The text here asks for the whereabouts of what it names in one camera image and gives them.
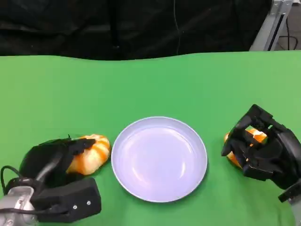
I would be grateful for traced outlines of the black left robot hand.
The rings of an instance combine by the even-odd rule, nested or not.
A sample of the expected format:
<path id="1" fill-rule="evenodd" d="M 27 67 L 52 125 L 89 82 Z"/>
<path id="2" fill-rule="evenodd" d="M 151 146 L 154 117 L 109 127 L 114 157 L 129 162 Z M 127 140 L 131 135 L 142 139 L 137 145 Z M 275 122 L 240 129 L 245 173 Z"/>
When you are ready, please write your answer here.
<path id="1" fill-rule="evenodd" d="M 64 186 L 84 178 L 81 173 L 67 172 L 75 157 L 95 143 L 93 138 L 54 139 L 34 146 L 25 155 L 19 172 L 40 181 L 47 188 Z"/>

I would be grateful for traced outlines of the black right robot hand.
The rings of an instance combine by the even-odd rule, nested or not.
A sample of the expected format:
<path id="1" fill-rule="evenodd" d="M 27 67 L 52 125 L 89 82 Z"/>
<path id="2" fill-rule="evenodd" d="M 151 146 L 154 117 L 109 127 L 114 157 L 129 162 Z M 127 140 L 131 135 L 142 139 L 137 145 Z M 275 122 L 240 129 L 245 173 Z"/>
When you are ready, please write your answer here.
<path id="1" fill-rule="evenodd" d="M 286 190 L 301 178 L 301 144 L 294 133 L 254 104 L 231 129 L 222 156 L 233 153 L 249 178 Z"/>

